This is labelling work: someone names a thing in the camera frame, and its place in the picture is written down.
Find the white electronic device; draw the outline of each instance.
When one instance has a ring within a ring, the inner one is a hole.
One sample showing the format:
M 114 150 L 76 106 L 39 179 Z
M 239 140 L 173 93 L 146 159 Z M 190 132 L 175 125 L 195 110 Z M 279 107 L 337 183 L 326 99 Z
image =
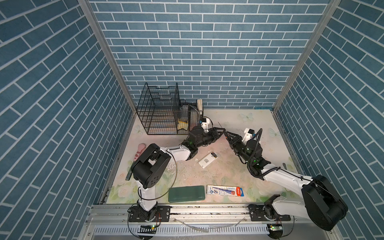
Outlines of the white electronic device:
M 218 158 L 218 155 L 216 153 L 210 152 L 208 153 L 208 155 L 206 155 L 205 157 L 203 157 L 203 159 L 199 161 L 199 165 L 202 168 L 206 168 L 209 164 L 211 164 L 211 162 L 213 162 L 217 158 Z

